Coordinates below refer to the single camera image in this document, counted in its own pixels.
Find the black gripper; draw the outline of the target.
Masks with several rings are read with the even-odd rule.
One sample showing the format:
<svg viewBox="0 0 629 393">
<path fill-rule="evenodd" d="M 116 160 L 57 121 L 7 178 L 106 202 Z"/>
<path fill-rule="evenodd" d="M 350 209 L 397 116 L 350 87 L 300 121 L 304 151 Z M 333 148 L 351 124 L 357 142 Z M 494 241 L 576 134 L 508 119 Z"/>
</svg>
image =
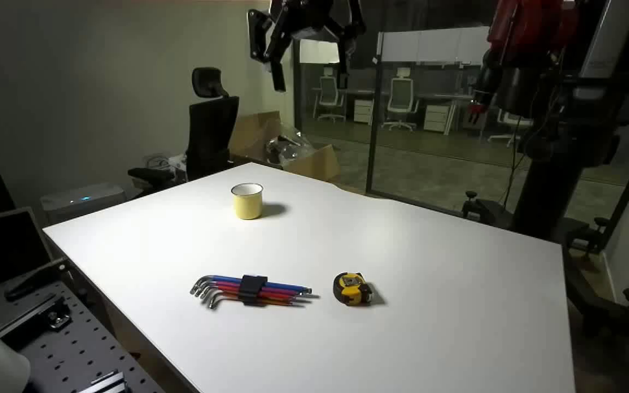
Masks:
<svg viewBox="0 0 629 393">
<path fill-rule="evenodd" d="M 361 0 L 347 0 L 350 17 L 337 22 L 335 0 L 271 0 L 267 11 L 248 11 L 249 54 L 271 66 L 274 87 L 287 89 L 283 58 L 295 40 L 333 42 L 338 48 L 340 89 L 347 87 L 357 40 L 368 30 Z"/>
</svg>

